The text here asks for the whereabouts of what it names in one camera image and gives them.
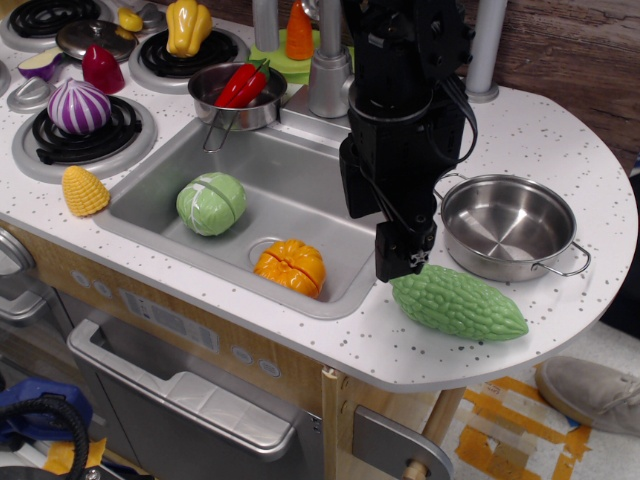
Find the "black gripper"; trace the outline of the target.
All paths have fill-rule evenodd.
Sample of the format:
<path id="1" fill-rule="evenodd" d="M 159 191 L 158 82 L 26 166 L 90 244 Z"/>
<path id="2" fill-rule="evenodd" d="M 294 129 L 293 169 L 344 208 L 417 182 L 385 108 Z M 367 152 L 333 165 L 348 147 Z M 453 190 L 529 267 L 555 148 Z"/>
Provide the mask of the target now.
<path id="1" fill-rule="evenodd" d="M 418 216 L 415 229 L 400 221 L 376 225 L 376 277 L 382 282 L 422 273 L 429 268 L 429 255 L 435 243 L 437 226 L 432 217 Z"/>

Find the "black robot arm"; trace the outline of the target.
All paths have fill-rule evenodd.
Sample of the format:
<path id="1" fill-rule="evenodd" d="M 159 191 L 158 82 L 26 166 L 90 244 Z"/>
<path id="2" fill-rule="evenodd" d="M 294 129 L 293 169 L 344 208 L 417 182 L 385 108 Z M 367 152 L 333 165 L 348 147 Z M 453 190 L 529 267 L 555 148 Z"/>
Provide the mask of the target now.
<path id="1" fill-rule="evenodd" d="M 350 133 L 340 170 L 351 217 L 382 213 L 376 276 L 417 274 L 434 246 L 434 188 L 468 158 L 477 126 L 456 72 L 471 61 L 474 30 L 458 1 L 346 1 L 355 52 Z"/>

